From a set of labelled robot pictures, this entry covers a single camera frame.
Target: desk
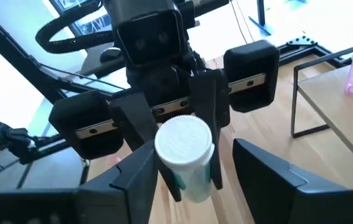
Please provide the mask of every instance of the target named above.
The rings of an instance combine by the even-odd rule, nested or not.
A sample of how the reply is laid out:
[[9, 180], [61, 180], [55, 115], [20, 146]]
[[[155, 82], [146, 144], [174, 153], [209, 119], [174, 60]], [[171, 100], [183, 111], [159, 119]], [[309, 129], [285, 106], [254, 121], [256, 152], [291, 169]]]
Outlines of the desk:
[[353, 96], [344, 93], [349, 68], [299, 82], [298, 91], [353, 152]]

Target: black cable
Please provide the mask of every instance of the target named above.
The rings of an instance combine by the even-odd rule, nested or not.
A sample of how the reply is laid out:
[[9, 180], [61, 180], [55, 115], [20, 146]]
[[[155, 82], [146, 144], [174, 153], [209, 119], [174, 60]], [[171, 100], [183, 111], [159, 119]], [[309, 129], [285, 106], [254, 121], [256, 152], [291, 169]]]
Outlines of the black cable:
[[114, 42], [113, 31], [96, 32], [65, 40], [52, 40], [52, 37], [69, 24], [99, 10], [103, 6], [101, 0], [91, 0], [81, 3], [78, 7], [67, 9], [60, 17], [43, 26], [35, 36], [37, 43], [52, 54], [62, 54], [95, 47]]
[[252, 37], [250, 28], [248, 27], [248, 23], [247, 23], [247, 20], [245, 19], [244, 13], [243, 13], [243, 11], [241, 10], [240, 3], [238, 3], [238, 0], [236, 0], [236, 2], [237, 2], [238, 10], [240, 10], [241, 15], [243, 16], [243, 20], [244, 20], [245, 24], [247, 25], [248, 33], [250, 34], [250, 37], [251, 37], [252, 41], [255, 41], [255, 40], [253, 39], [253, 37]]
[[118, 85], [114, 85], [114, 84], [111, 84], [111, 83], [108, 83], [108, 82], [104, 82], [104, 81], [101, 81], [99, 79], [94, 79], [94, 78], [89, 78], [89, 77], [86, 77], [86, 76], [83, 76], [83, 75], [80, 75], [80, 74], [77, 74], [77, 73], [73, 73], [73, 72], [67, 72], [67, 71], [64, 71], [64, 70], [60, 70], [60, 69], [57, 69], [57, 68], [54, 68], [54, 67], [51, 67], [49, 65], [45, 65], [43, 63], [39, 63], [40, 66], [43, 66], [45, 68], [48, 68], [48, 69], [51, 69], [51, 70], [54, 70], [56, 72], [62, 72], [62, 73], [65, 73], [65, 74], [68, 74], [68, 75], [73, 75], [73, 76], [76, 76], [76, 77], [79, 77], [79, 78], [85, 78], [87, 80], [91, 80], [91, 81], [94, 81], [94, 82], [99, 82], [99, 83], [103, 83], [103, 84], [106, 84], [106, 85], [109, 85], [109, 86], [112, 86], [112, 87], [115, 87], [115, 88], [119, 88], [121, 90], [125, 90], [125, 88], [122, 88]]
[[236, 10], [234, 9], [233, 2], [232, 2], [232, 0], [229, 0], [229, 2], [231, 3], [231, 5], [233, 7], [234, 16], [236, 17], [236, 21], [237, 21], [237, 24], [238, 24], [238, 28], [240, 29], [240, 33], [243, 36], [245, 43], [247, 44], [248, 42], [247, 42], [247, 40], [244, 37], [243, 31], [241, 30], [240, 22], [238, 21], [237, 13], [236, 13]]

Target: black metal frame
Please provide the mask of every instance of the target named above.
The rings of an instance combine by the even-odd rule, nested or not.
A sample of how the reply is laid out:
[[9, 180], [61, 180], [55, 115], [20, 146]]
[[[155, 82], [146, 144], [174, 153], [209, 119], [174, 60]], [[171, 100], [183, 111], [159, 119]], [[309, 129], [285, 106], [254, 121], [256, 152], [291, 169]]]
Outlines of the black metal frame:
[[249, 19], [267, 35], [271, 35], [273, 31], [266, 25], [265, 20], [265, 0], [257, 0], [257, 13], [257, 19], [253, 18], [252, 16], [249, 16]]
[[[41, 94], [43, 94], [52, 104], [57, 100], [66, 98], [62, 90], [83, 93], [96, 90], [104, 95], [111, 96], [110, 92], [99, 90], [79, 83], [73, 83], [66, 78], [60, 78], [50, 70], [44, 68], [33, 56], [28, 55], [20, 45], [0, 26], [0, 54], [13, 65], [15, 69], [28, 82], [30, 82]], [[115, 71], [123, 68], [125, 63], [122, 58], [104, 64], [104, 66], [88, 71], [81, 75], [100, 73], [105, 70]]]
[[304, 57], [307, 55], [314, 54], [314, 55], [319, 56], [319, 58], [294, 67], [293, 103], [291, 106], [291, 137], [292, 138], [299, 138], [299, 137], [302, 137], [302, 136], [305, 136], [308, 134], [312, 134], [312, 133], [316, 133], [318, 131], [323, 131], [323, 130], [326, 130], [329, 128], [328, 125], [324, 124], [324, 125], [317, 126], [315, 128], [310, 128], [310, 129], [306, 129], [304, 131], [300, 131], [298, 133], [295, 132], [296, 100], [297, 100], [298, 91], [299, 91], [299, 85], [298, 85], [299, 71], [304, 68], [308, 68], [308, 67], [311, 67], [311, 66], [317, 65], [319, 63], [323, 63], [323, 62], [327, 62], [335, 68], [341, 68], [346, 65], [350, 65], [352, 63], [352, 60], [351, 59], [343, 60], [341, 58], [341, 56], [347, 55], [352, 52], [353, 52], [353, 47], [332, 54], [324, 47], [322, 47], [320, 45], [314, 45], [314, 46], [308, 48], [305, 52], [301, 53], [301, 55], [304, 55]]

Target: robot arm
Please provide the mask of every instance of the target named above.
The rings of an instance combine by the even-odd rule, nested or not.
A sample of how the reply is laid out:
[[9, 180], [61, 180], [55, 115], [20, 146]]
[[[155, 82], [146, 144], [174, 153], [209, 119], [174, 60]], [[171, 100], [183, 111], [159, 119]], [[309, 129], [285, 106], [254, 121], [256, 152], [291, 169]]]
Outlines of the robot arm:
[[[81, 8], [100, 4], [88, 2]], [[274, 99], [280, 54], [268, 42], [230, 49], [224, 55], [225, 68], [210, 70], [202, 67], [202, 59], [188, 44], [186, 29], [194, 24], [193, 2], [106, 0], [103, 5], [113, 21], [112, 37], [108, 32], [92, 34], [91, 40], [83, 36], [49, 42], [51, 35], [86, 13], [74, 12], [76, 16], [46, 25], [37, 41], [48, 52], [62, 53], [92, 46], [90, 41], [96, 45], [115, 40], [131, 88], [112, 95], [88, 91], [59, 100], [49, 121], [84, 159], [115, 153], [124, 139], [133, 153], [77, 189], [0, 192], [0, 210], [6, 211], [0, 221], [23, 223], [37, 218], [48, 222], [55, 217], [57, 223], [147, 223], [158, 171], [174, 200], [181, 200], [171, 170], [154, 153], [157, 123], [195, 113], [209, 125], [215, 145], [210, 176], [221, 189], [218, 141], [220, 129], [230, 122], [229, 106], [248, 112]], [[202, 14], [213, 10], [214, 4], [200, 1], [198, 6]], [[105, 64], [98, 70], [113, 72]], [[50, 153], [37, 152], [29, 161]]]

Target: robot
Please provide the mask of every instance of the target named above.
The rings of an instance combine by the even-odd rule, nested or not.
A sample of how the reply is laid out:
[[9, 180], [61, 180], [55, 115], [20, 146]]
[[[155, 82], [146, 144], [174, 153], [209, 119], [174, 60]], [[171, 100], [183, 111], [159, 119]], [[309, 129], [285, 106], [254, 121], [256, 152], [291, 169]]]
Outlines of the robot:
[[[223, 69], [206, 68], [200, 55], [190, 47], [186, 30], [195, 26], [195, 17], [225, 4], [228, 1], [94, 0], [41, 28], [36, 41], [53, 54], [114, 42], [117, 49], [105, 51], [101, 67], [91, 72], [100, 77], [126, 67], [131, 88], [116, 93], [90, 90], [51, 100], [54, 107], [49, 121], [84, 159], [116, 153], [124, 139], [133, 153], [76, 189], [0, 192], [0, 222], [148, 223], [158, 173], [174, 200], [182, 200], [171, 170], [158, 159], [153, 144], [157, 124], [181, 114], [195, 113], [208, 124], [215, 145], [210, 176], [220, 190], [220, 129], [230, 122], [230, 107], [246, 113], [274, 100], [280, 58], [275, 46], [261, 40], [227, 50]], [[111, 17], [111, 31], [50, 41], [65, 26], [102, 6]], [[21, 162], [28, 163], [61, 149], [32, 152]], [[315, 211], [309, 212], [312, 189], [326, 186], [329, 193], [330, 189], [337, 192], [343, 187], [292, 167], [249, 142], [236, 139], [233, 158], [240, 185], [259, 224], [330, 223], [324, 221], [347, 210], [339, 207], [338, 212], [319, 213], [341, 204], [337, 200], [324, 203], [322, 199], [313, 200], [316, 206], [311, 208]], [[255, 177], [267, 178], [253, 178], [250, 170], [258, 172]], [[272, 184], [275, 187], [262, 187]], [[280, 192], [288, 192], [288, 200], [278, 200], [277, 209], [271, 210], [261, 195]], [[351, 221], [349, 218], [338, 220]]]

